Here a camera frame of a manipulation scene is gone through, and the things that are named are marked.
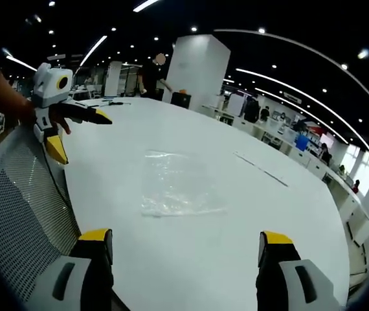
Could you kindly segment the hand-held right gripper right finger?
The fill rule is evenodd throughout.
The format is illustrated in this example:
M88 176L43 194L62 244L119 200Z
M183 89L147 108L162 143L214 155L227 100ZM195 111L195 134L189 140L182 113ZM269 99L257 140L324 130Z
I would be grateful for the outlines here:
M256 298L258 310L341 309L332 282L290 238L271 231L260 233Z

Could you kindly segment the person's left hand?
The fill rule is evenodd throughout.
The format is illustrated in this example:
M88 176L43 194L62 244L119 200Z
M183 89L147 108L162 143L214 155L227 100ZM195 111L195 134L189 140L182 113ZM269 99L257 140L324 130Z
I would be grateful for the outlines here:
M58 111L57 107L55 106L49 107L49 119L50 123L54 127L56 127L59 124L67 135L71 134L71 129L67 121L65 120L64 116Z

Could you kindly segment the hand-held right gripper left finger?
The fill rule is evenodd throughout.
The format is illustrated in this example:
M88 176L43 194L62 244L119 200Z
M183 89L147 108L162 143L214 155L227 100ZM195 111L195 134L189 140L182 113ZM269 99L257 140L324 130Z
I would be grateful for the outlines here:
M113 233L82 234L68 256L56 259L36 279L27 310L111 310Z

